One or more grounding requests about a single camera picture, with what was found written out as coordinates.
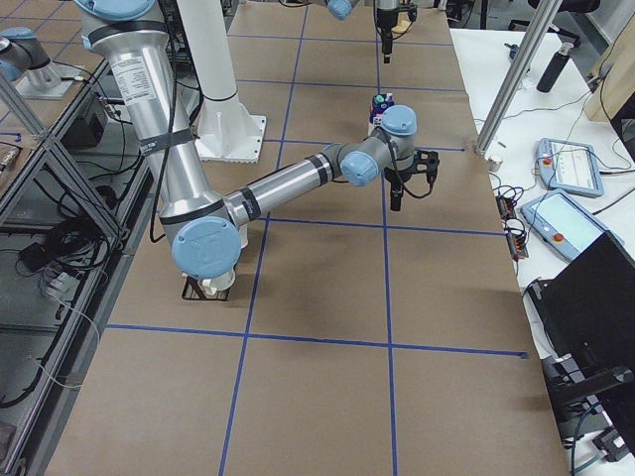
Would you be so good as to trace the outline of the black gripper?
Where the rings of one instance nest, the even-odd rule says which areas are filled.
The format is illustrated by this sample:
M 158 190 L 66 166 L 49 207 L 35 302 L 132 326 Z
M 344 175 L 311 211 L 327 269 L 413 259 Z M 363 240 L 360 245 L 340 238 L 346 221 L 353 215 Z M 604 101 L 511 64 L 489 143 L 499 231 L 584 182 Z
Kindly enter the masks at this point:
M 405 183 L 408 180 L 408 176 L 400 171 L 386 168 L 385 180 L 390 183 L 390 210 L 398 212 L 401 210 L 402 199 L 405 193 Z
M 389 63 L 393 53 L 393 29 L 397 26 L 397 9 L 377 9 L 377 27 L 379 28 L 383 62 Z

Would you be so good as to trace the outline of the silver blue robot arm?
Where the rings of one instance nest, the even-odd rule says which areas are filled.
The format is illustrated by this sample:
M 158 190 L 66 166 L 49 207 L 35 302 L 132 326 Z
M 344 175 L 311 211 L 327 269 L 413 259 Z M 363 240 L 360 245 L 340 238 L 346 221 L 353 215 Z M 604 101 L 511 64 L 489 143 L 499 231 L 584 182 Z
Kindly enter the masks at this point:
M 326 0 L 317 1 L 332 17 L 343 21 L 354 10 L 362 8 L 366 1 Z M 381 44 L 383 62 L 389 64 L 394 43 L 407 34 L 418 19 L 418 5 L 413 1 L 370 1 L 374 30 Z
M 177 267 L 199 279 L 231 273 L 240 227 L 271 209 L 345 176 L 365 186 L 381 171 L 412 163 L 416 113 L 394 105 L 360 143 L 332 144 L 320 153 L 223 196 L 200 160 L 190 118 L 175 90 L 166 46 L 170 38 L 156 1 L 79 1 L 85 45 L 110 64 L 132 119 L 139 148 L 159 186 L 159 219 Z

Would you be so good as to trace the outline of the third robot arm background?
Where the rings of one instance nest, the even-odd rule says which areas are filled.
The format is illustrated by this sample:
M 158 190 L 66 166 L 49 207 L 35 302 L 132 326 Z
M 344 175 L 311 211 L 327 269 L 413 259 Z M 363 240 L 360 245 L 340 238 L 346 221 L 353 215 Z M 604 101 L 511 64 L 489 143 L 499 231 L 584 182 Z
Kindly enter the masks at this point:
M 70 88 L 35 33 L 26 27 L 1 32 L 1 73 L 16 82 L 17 91 L 28 99 L 61 100 Z

